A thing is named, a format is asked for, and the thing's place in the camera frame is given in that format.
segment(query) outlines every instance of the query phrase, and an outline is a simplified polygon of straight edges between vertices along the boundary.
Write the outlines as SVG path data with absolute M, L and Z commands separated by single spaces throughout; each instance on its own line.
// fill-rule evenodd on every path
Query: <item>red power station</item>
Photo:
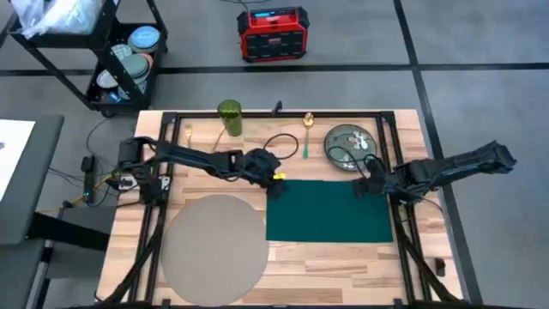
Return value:
M 306 53 L 310 23 L 302 7 L 242 12 L 237 21 L 247 62 L 295 59 Z

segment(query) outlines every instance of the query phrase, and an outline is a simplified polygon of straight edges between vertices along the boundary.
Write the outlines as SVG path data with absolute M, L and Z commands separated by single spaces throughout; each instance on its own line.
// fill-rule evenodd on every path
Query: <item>green handle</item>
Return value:
M 309 129 L 305 134 L 305 149 L 303 149 L 303 159 L 309 158 Z

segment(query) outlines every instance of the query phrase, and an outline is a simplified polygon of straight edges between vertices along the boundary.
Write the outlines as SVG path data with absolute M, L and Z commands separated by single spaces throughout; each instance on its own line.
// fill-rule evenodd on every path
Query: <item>gold fork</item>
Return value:
M 187 147 L 190 148 L 190 137 L 192 136 L 192 127 L 190 124 L 185 125 L 185 138 L 187 138 Z

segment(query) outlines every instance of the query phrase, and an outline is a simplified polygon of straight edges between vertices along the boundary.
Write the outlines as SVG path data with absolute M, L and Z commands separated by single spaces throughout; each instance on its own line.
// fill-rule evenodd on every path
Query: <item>yellow label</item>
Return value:
M 286 174 L 285 173 L 277 173 L 273 176 L 273 179 L 285 179 Z

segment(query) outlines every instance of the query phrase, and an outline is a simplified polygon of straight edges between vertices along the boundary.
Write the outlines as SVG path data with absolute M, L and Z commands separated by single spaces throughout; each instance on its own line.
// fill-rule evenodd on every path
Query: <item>white paper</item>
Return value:
M 0 201 L 33 131 L 34 121 L 0 119 Z

